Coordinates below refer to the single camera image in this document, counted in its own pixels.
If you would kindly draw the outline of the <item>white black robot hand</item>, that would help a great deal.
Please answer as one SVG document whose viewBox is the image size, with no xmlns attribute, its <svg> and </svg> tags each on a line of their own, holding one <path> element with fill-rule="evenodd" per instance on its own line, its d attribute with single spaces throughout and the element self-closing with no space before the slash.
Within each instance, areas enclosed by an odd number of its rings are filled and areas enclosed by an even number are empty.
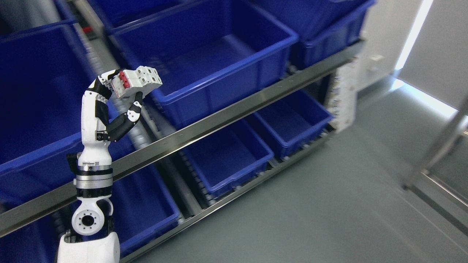
<svg viewBox="0 0 468 263">
<path fill-rule="evenodd" d="M 129 109 L 110 122 L 107 102 L 113 92 L 104 85 L 104 80 L 119 70 L 110 70 L 97 76 L 83 94 L 81 138 L 84 150 L 78 157 L 78 167 L 81 170 L 91 171 L 110 167 L 112 164 L 112 157 L 108 151 L 110 143 L 119 141 L 140 119 L 143 94 L 137 92 Z"/>
</svg>

